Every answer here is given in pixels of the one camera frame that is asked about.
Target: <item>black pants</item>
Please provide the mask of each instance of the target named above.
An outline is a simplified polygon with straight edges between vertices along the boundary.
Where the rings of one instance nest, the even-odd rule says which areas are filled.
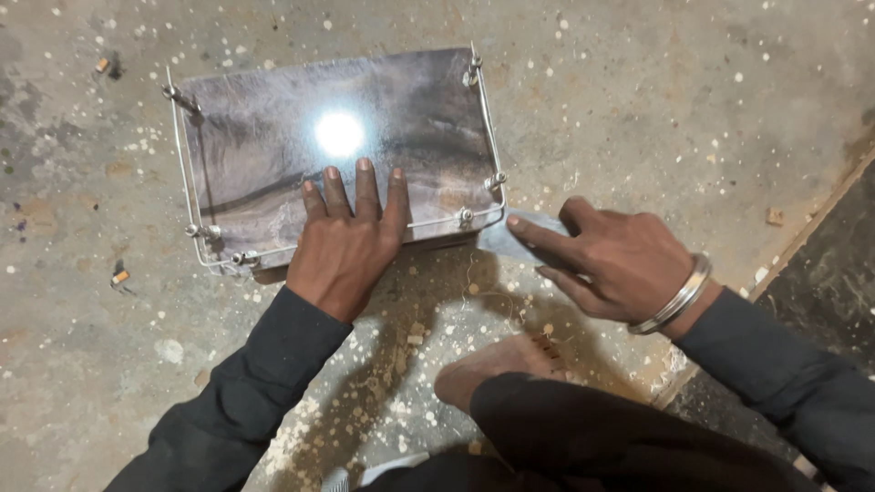
[[[818,490],[764,451],[592,388],[505,374],[471,414],[506,464],[439,455],[363,490]]]

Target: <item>hand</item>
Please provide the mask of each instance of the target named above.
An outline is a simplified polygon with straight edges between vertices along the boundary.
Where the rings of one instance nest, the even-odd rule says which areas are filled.
[[[355,163],[353,217],[337,168],[327,167],[322,176],[325,200],[310,181],[304,182],[307,223],[285,284],[336,320],[351,323],[401,249],[409,216],[407,181],[401,169],[392,171],[381,214],[374,166],[360,158]]]
[[[593,318],[633,325],[649,320],[681,290],[693,270],[687,249],[653,214],[598,211],[583,197],[572,197],[559,218],[576,237],[559,235],[515,215],[507,218],[507,227],[522,241],[560,256],[589,278],[588,282],[568,271],[539,269]],[[699,301],[663,333],[683,336],[719,293],[719,285],[711,282]]]

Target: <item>person's left hand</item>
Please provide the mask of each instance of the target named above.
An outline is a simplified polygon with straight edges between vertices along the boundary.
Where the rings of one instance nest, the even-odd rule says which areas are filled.
[[[285,284],[336,320],[351,323],[401,249],[409,217],[407,181],[401,169],[392,171],[381,214],[374,166],[360,158],[355,163],[353,217],[337,168],[327,167],[322,176],[325,200],[310,181],[302,187],[307,223]]]

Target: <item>metal bolt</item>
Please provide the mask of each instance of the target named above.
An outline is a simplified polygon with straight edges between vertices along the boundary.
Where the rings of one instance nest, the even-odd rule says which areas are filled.
[[[245,253],[234,253],[231,256],[231,263],[237,266],[243,266],[247,264],[249,266],[256,266],[262,261],[261,257],[258,256],[258,251],[247,251]]]
[[[200,114],[200,105],[183,96],[178,88],[174,86],[161,86],[161,94],[163,94],[166,99],[176,102],[180,108],[188,111],[190,115]]]
[[[198,226],[197,224],[188,224],[185,226],[185,235],[189,237],[203,237],[206,242],[217,241],[221,237],[221,228],[219,226]]]
[[[462,85],[469,88],[477,85],[477,74],[473,72],[465,72],[462,74]]]
[[[185,235],[189,237],[198,237],[200,235],[200,228],[194,224],[188,224],[185,226]]]
[[[498,171],[495,175],[490,176],[486,181],[483,181],[483,187],[489,191],[493,191],[507,180],[508,175],[503,171]]]
[[[468,207],[462,207],[461,210],[458,211],[458,226],[461,228],[465,228],[471,225],[471,221],[474,220],[474,212],[471,211]]]

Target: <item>bright light spot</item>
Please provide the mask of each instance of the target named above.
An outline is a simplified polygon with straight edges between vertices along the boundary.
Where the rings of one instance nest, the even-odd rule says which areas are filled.
[[[364,131],[354,117],[346,113],[325,115],[316,125],[316,140],[328,155],[349,157],[361,146]]]

